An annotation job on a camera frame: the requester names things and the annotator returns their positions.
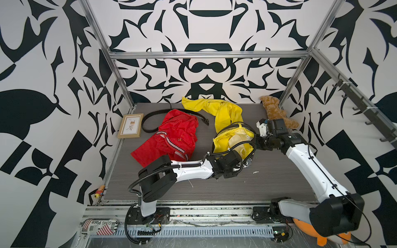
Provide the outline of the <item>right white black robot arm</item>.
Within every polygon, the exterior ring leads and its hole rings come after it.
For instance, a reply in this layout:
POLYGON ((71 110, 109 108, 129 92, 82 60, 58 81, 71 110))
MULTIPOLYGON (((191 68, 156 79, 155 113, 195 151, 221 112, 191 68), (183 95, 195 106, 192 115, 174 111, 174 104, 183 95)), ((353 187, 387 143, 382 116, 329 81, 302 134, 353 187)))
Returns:
POLYGON ((260 150, 280 150, 300 170, 311 186, 317 204, 288 197, 272 199, 270 212, 276 216, 297 219, 310 224, 323 236, 335 236, 357 230, 365 202, 351 194, 329 173, 299 133, 292 133, 283 119, 261 119, 256 124, 259 134, 255 141, 260 150))

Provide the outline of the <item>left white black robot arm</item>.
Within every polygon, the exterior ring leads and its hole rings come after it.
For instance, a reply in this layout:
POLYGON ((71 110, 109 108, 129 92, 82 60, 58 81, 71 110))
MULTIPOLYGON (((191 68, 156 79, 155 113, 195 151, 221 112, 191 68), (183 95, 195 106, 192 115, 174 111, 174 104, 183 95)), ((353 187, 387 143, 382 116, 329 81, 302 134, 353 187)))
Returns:
POLYGON ((252 163, 254 153, 246 158, 234 150, 222 153, 207 153, 202 160, 174 161, 169 156, 161 156, 138 173, 138 180, 129 187, 133 192, 140 187, 139 206, 143 218, 153 217, 157 210, 157 200, 178 182, 193 179, 225 179, 236 177, 243 168, 252 163))

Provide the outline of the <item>yellow trousers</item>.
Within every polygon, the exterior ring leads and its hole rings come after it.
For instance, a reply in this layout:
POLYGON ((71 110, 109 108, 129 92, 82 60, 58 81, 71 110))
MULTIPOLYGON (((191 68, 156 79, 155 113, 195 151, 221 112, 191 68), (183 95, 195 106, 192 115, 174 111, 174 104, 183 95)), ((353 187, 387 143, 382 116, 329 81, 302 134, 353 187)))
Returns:
POLYGON ((182 98, 182 105, 186 110, 194 112, 205 111, 214 116, 216 132, 232 123, 243 122, 242 108, 224 100, 190 100, 184 97, 182 98))

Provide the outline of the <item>red trousers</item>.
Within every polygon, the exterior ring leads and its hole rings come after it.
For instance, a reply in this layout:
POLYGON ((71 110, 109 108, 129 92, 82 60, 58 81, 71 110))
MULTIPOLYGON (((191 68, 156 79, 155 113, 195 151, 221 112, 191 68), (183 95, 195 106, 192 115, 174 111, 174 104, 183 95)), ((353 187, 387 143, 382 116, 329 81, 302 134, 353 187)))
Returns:
POLYGON ((171 110, 158 131, 131 155, 142 167, 165 155, 171 160, 188 161, 195 150, 198 123, 197 117, 193 115, 171 110))

